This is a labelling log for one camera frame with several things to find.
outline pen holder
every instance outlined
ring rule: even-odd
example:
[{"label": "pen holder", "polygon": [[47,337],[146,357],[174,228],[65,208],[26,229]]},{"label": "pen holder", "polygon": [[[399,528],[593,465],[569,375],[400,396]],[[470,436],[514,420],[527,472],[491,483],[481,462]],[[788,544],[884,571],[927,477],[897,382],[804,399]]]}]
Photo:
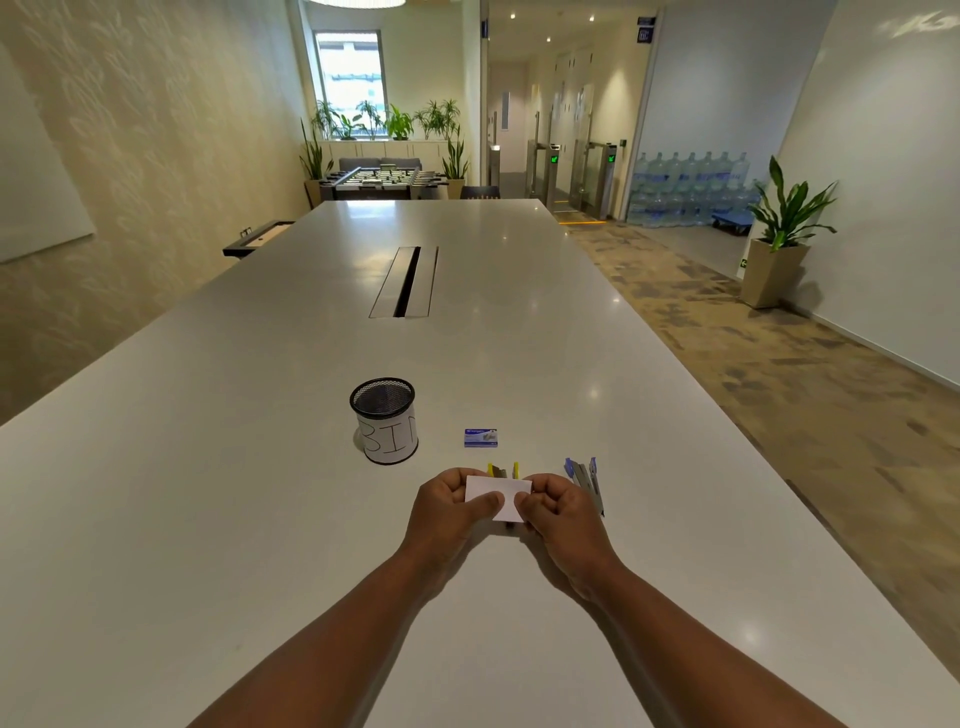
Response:
[{"label": "pen holder", "polygon": [[402,463],[417,451],[417,417],[413,385],[403,379],[365,381],[350,394],[363,451],[378,465]]}]

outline gray sofa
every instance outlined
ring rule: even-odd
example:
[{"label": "gray sofa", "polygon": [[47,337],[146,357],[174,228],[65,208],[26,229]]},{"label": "gray sofa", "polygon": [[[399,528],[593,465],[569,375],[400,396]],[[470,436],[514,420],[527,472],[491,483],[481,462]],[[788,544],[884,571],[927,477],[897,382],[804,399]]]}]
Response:
[{"label": "gray sofa", "polygon": [[395,164],[399,169],[423,170],[417,157],[340,157],[341,172],[349,172],[357,167],[379,167],[381,164]]}]

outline stacked water bottles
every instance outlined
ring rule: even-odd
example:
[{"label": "stacked water bottles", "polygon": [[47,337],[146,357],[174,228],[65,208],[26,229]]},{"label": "stacked water bottles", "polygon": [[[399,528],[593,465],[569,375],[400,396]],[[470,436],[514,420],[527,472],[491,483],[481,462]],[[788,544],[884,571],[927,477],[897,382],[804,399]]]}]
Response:
[{"label": "stacked water bottles", "polygon": [[710,225],[713,215],[748,213],[747,205],[759,201],[756,180],[745,185],[750,161],[747,153],[733,161],[724,152],[719,159],[707,152],[702,159],[679,153],[664,159],[663,152],[636,161],[630,185],[627,222],[644,228]]}]

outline black slot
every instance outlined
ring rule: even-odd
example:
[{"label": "black slot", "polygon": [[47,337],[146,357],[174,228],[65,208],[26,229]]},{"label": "black slot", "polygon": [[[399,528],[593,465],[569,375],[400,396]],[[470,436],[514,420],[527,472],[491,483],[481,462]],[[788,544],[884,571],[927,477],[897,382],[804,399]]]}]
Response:
[{"label": "black slot", "polygon": [[420,246],[414,248],[414,254],[410,257],[410,267],[407,268],[407,277],[403,279],[403,287],[400,288],[400,295],[396,299],[395,319],[402,319],[407,315],[407,303],[410,301],[410,291],[414,287],[414,277],[417,274],[417,261],[420,260]]}]

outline round lampshade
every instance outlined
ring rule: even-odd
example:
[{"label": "round lampshade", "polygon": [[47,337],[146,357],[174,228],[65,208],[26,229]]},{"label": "round lampshade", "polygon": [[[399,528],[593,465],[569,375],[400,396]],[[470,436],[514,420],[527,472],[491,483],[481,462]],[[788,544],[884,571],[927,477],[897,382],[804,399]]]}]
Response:
[{"label": "round lampshade", "polygon": [[312,0],[321,5],[332,5],[334,8],[351,8],[357,11],[379,10],[381,8],[398,8],[407,0]]}]

